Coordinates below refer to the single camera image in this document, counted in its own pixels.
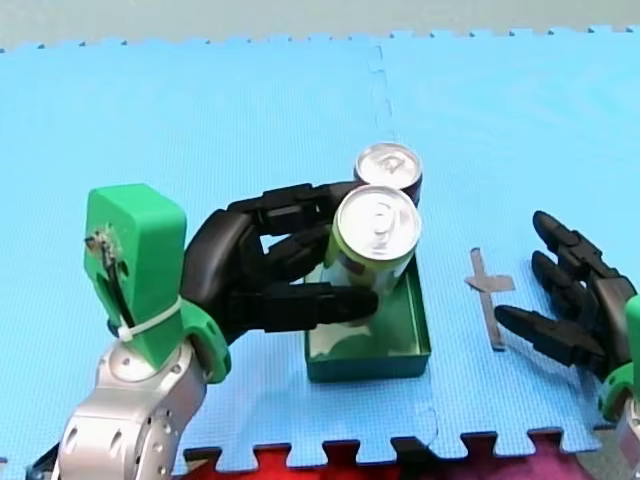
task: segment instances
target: black can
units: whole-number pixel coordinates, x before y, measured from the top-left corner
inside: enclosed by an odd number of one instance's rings
[[[420,202],[422,162],[397,143],[376,143],[360,154],[353,174],[356,180],[385,185],[406,193],[415,205]]]

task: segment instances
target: green box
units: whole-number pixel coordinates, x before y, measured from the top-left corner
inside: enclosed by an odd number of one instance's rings
[[[305,282],[319,281],[321,270],[318,266]],[[415,258],[369,323],[319,325],[305,333],[307,375],[312,382],[418,377],[430,354]]]

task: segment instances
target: red surface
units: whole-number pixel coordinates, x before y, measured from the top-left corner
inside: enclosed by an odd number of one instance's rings
[[[558,451],[557,437],[538,437],[537,453],[531,457],[496,459],[493,440],[473,439],[467,443],[470,455],[460,462],[436,462],[424,467],[421,480],[592,480],[574,456]],[[355,465],[355,448],[327,449],[326,467],[309,470],[286,468],[286,449],[256,452],[260,469],[242,474],[221,474],[211,464],[189,474],[184,480],[399,480],[400,467]]]

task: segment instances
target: can lid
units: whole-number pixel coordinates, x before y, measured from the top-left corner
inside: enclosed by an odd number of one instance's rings
[[[422,221],[404,192],[386,185],[364,185],[353,190],[336,213],[344,242],[371,260],[394,260],[418,243]]]
[[[366,183],[403,189],[420,178],[422,165],[418,156],[407,147],[377,143],[360,154],[356,160],[356,174]]]

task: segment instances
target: blue foam mat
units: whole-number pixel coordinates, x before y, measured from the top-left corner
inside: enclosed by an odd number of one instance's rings
[[[425,162],[428,372],[310,385],[301,335],[252,333],[232,347],[233,372],[210,388],[182,447],[222,447],[221,470],[254,467],[253,447],[272,443],[292,445],[292,466],[324,463],[328,440],[360,440],[361,462],[393,460],[389,439],[401,436],[443,457],[464,456],[461,434],[487,431],[500,455],[532,453],[527,432],[543,428],[563,430],[567,451],[597,448],[595,382],[508,332],[509,350],[493,353],[463,282],[480,246],[488,270],[516,283],[496,302],[546,311],[527,265],[540,248],[538,208],[579,226],[638,278],[638,228],[624,221],[640,196],[640,37],[594,31],[114,40],[0,56],[5,476],[20,478],[57,440],[110,341],[81,265],[90,188],[145,181],[185,208],[191,234],[232,200],[346,178],[364,146],[388,138]]]

